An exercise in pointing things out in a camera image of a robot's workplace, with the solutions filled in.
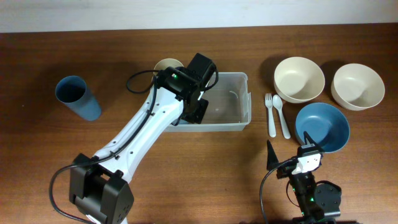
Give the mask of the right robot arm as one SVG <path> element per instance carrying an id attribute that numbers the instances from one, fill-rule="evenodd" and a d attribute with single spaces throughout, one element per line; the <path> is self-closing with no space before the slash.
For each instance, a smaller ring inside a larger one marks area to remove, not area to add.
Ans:
<path id="1" fill-rule="evenodd" d="M 316 181 L 313 171 L 321 166 L 324 150 L 304 132 L 305 143 L 298 147 L 297 155 L 280 162 L 270 141 L 267 141 L 267 170 L 259 196 L 262 197 L 264 183 L 274 172 L 277 178 L 288 178 L 288 186 L 294 190 L 302 216 L 292 219 L 292 223 L 335 223 L 341 215 L 342 189 L 327 180 Z"/>

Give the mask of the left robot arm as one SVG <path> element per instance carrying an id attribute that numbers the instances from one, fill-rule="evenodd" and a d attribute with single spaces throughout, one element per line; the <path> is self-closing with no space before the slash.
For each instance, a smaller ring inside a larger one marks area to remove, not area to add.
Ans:
<path id="1" fill-rule="evenodd" d="M 70 170 L 69 200 L 86 223 L 126 223 L 134 196 L 129 187 L 148 150 L 170 125 L 201 123 L 208 101 L 201 96 L 218 82 L 214 62 L 196 54 L 187 67 L 157 71 L 146 102 L 114 141 L 93 157 L 79 154 Z"/>

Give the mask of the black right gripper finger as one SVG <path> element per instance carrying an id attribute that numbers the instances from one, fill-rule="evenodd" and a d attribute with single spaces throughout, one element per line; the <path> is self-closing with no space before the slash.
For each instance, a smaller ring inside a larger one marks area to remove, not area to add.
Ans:
<path id="1" fill-rule="evenodd" d="M 267 140 L 267 170 L 271 171 L 279 165 L 279 160 L 276 156 L 275 150 L 270 142 Z"/>
<path id="2" fill-rule="evenodd" d="M 324 153 L 322 147 L 310 137 L 309 133 L 304 131 L 303 135 L 305 139 L 305 145 L 303 146 L 303 149 L 317 153 Z"/>

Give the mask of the blue cup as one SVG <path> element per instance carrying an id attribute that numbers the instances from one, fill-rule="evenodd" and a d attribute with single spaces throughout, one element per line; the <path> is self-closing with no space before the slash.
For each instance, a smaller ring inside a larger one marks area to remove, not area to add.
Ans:
<path id="1" fill-rule="evenodd" d="M 102 114 L 102 109 L 88 85 L 79 76 L 61 79 L 55 87 L 58 101 L 86 121 L 94 121 Z"/>

